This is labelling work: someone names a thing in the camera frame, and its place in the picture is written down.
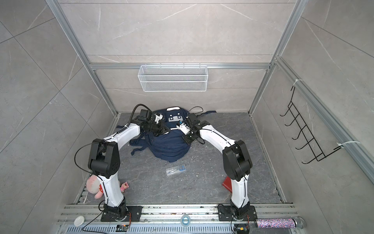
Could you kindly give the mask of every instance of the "wire basket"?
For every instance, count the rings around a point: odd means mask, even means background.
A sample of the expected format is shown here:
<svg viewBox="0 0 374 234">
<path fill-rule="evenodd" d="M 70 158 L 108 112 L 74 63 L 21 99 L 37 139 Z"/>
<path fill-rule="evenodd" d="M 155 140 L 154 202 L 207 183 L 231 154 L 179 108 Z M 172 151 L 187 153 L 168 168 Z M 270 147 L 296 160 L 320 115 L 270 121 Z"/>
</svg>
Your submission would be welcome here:
<svg viewBox="0 0 374 234">
<path fill-rule="evenodd" d="M 208 68 L 204 65 L 143 65 L 138 78 L 144 92 L 206 91 Z"/>
</svg>

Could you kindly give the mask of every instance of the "zip tie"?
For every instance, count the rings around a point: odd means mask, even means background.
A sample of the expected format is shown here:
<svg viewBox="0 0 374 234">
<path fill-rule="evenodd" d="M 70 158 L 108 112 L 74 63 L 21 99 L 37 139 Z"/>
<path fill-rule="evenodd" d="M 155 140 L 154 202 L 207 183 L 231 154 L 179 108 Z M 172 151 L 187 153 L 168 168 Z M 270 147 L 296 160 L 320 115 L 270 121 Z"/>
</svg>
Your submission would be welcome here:
<svg viewBox="0 0 374 234">
<path fill-rule="evenodd" d="M 337 144 L 338 144 L 338 146 L 343 147 L 342 145 L 345 145 L 345 144 L 348 144 L 348 143 L 358 143 L 358 144 L 361 144 L 361 142 L 358 142 L 358 141 L 355 141 L 355 140 L 350 140 L 350 141 L 344 142 L 342 144 L 340 144 L 340 143 L 337 143 Z"/>
<path fill-rule="evenodd" d="M 295 86 L 296 82 L 298 82 L 298 81 L 299 81 L 299 79 L 296 79 L 292 86 Z"/>
</svg>

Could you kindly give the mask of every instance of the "navy blue backpack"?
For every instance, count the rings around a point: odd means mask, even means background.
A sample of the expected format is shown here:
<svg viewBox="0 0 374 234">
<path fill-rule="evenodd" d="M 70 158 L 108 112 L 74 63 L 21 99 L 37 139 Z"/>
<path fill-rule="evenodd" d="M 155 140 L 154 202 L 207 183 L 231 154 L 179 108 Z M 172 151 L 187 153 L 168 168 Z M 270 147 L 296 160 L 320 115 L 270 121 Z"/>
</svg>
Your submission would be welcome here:
<svg viewBox="0 0 374 234">
<path fill-rule="evenodd" d="M 157 158 L 175 162 L 182 158 L 191 146 L 182 138 L 184 133 L 177 129 L 177 123 L 186 120 L 188 111 L 180 107 L 171 107 L 155 112 L 163 115 L 163 119 L 160 121 L 164 121 L 165 126 L 169 127 L 170 131 L 157 137 L 151 132 L 146 132 L 141 134 L 137 139 L 130 140 L 130 145 L 142 146 L 142 148 L 134 149 L 131 155 L 134 155 L 136 151 L 142 151 L 148 147 Z"/>
</svg>

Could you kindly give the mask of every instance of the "wall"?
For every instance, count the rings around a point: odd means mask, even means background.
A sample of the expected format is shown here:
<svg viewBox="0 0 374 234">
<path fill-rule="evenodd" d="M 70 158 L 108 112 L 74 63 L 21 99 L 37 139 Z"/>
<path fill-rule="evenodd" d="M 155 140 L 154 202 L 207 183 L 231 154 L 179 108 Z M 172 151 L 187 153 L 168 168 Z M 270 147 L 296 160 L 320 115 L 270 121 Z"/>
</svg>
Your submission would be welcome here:
<svg viewBox="0 0 374 234">
<path fill-rule="evenodd" d="M 282 57 L 354 136 L 373 151 L 373 2 L 310 0 Z M 312 161 L 287 111 L 292 82 L 276 68 L 253 119 L 287 202 L 295 203 L 307 233 L 372 233 L 374 185 L 341 149 Z M 293 102 L 322 150 L 338 140 L 296 90 Z M 308 139 L 311 134 L 305 130 Z"/>
<path fill-rule="evenodd" d="M 295 5 L 294 0 L 59 2 L 92 63 L 268 63 Z M 97 72 L 120 112 L 143 102 L 152 109 L 206 103 L 206 110 L 244 112 L 265 73 L 211 69 L 206 92 L 145 93 L 135 70 Z"/>
<path fill-rule="evenodd" d="M 52 233 L 113 116 L 44 0 L 0 1 L 0 61 L 0 233 Z"/>
</svg>

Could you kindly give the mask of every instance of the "pink plush toy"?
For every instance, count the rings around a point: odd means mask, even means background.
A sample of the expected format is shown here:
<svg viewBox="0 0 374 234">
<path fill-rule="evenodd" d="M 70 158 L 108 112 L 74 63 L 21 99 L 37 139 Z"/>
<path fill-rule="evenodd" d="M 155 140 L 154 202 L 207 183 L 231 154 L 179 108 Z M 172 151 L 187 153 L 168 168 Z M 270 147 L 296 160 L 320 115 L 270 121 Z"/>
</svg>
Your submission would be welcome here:
<svg viewBox="0 0 374 234">
<path fill-rule="evenodd" d="M 121 185 L 120 182 L 118 181 L 118 185 L 120 186 L 121 192 L 124 192 L 125 189 L 129 187 L 129 184 L 127 182 Z M 95 175 L 92 175 L 88 178 L 86 182 L 86 188 L 89 193 L 96 194 L 95 199 L 99 199 L 103 195 L 103 190 L 100 184 L 100 180 Z"/>
</svg>

